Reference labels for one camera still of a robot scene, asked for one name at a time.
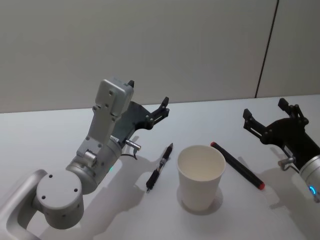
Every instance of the white wall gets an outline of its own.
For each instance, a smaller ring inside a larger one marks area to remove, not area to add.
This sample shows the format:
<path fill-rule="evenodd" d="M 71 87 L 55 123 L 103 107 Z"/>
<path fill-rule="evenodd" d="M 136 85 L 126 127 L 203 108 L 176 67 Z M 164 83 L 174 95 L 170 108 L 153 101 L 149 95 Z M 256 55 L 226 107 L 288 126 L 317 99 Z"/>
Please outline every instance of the white wall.
<path fill-rule="evenodd" d="M 252 98 L 276 0 L 1 0 L 0 113 Z"/>
<path fill-rule="evenodd" d="M 320 1 L 280 0 L 258 97 L 320 94 Z"/>

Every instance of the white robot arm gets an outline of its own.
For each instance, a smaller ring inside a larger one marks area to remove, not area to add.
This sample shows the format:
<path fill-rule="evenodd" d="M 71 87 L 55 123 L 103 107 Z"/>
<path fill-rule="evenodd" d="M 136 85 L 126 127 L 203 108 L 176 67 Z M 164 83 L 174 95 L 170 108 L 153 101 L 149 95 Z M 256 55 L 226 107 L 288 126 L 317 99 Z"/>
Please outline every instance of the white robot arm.
<path fill-rule="evenodd" d="M 26 230 L 36 211 L 44 214 L 56 229 L 68 229 L 83 216 L 83 195 L 92 193 L 122 154 L 138 129 L 150 130 L 169 115 L 166 97 L 160 107 L 150 113 L 131 101 L 134 82 L 122 83 L 116 78 L 100 83 L 92 107 L 94 116 L 85 140 L 65 170 L 47 173 L 38 170 L 13 188 L 0 206 L 1 240 L 39 240 Z"/>

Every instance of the black pen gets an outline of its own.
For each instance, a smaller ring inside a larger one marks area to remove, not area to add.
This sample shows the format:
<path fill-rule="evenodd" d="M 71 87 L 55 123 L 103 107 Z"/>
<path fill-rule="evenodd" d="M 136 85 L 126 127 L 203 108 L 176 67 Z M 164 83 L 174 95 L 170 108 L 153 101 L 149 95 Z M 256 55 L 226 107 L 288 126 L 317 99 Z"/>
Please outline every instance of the black pen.
<path fill-rule="evenodd" d="M 158 177 L 162 171 L 162 169 L 164 168 L 166 162 L 168 161 L 168 158 L 172 152 L 172 148 L 174 147 L 174 144 L 171 143 L 170 146 L 168 146 L 165 150 L 165 153 L 162 156 L 162 159 L 160 160 L 160 163 L 158 165 L 158 167 L 153 171 L 151 177 L 149 178 L 149 180 L 146 182 L 146 192 L 150 192 L 151 189 L 154 188 L 154 185 L 156 183 L 156 181 L 158 180 Z"/>
<path fill-rule="evenodd" d="M 265 184 L 261 181 L 252 171 L 250 171 L 246 166 L 241 162 L 235 159 L 230 153 L 224 150 L 216 142 L 211 143 L 211 147 L 217 149 L 225 158 L 225 161 L 231 165 L 238 173 L 240 173 L 245 179 L 252 183 L 257 189 L 263 190 Z"/>

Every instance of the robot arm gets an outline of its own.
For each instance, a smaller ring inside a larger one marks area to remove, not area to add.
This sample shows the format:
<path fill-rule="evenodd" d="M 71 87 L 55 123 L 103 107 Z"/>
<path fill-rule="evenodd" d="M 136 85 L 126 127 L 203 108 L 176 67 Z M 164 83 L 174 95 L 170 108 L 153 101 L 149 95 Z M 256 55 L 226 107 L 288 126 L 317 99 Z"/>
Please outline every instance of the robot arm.
<path fill-rule="evenodd" d="M 320 147 L 307 135 L 305 126 L 308 119 L 302 114 L 299 105 L 289 105 L 281 98 L 278 106 L 285 111 L 289 118 L 276 120 L 269 126 L 263 126 L 256 121 L 251 112 L 243 112 L 244 128 L 267 145 L 276 145 L 288 157 L 278 162 L 282 170 L 287 170 L 289 164 L 294 164 L 300 176 L 308 185 L 314 196 L 314 201 L 320 199 Z"/>
<path fill-rule="evenodd" d="M 131 101 L 133 93 L 133 81 L 122 83 L 112 78 L 100 83 L 91 126 L 76 156 L 65 170 L 39 170 L 15 189 L 0 206 L 1 239 L 38 240 L 26 230 L 37 210 L 56 229 L 68 229 L 80 221 L 83 195 L 98 187 L 121 156 L 122 148 L 126 144 L 133 147 L 134 157 L 141 148 L 130 141 L 133 133 L 150 130 L 169 115 L 167 97 L 156 111 L 149 112 Z"/>

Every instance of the black marker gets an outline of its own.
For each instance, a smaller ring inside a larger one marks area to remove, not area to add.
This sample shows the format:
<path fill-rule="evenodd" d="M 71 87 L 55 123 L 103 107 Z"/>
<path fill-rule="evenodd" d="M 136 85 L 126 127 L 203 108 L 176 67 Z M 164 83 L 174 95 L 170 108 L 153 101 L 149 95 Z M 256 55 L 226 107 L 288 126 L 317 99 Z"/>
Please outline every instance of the black marker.
<path fill-rule="evenodd" d="M 225 158 L 225 161 L 233 167 L 238 173 L 244 176 L 250 183 L 255 185 L 258 189 L 263 190 L 265 188 L 265 184 L 261 181 L 252 171 L 250 171 L 246 166 L 244 166 L 241 162 L 235 159 L 230 153 L 224 150 L 221 146 L 219 146 L 216 142 L 211 143 L 211 147 L 217 149 Z"/>
<path fill-rule="evenodd" d="M 163 169 L 163 167 L 165 166 L 166 162 L 168 161 L 168 158 L 172 152 L 172 148 L 174 147 L 174 144 L 171 143 L 170 146 L 168 146 L 165 150 L 165 153 L 159 163 L 159 166 L 153 171 L 151 177 L 149 178 L 149 180 L 146 182 L 146 192 L 150 192 L 151 189 L 154 188 L 154 185 L 156 183 L 156 181 L 158 180 L 158 177 L 161 173 L 161 170 Z"/>

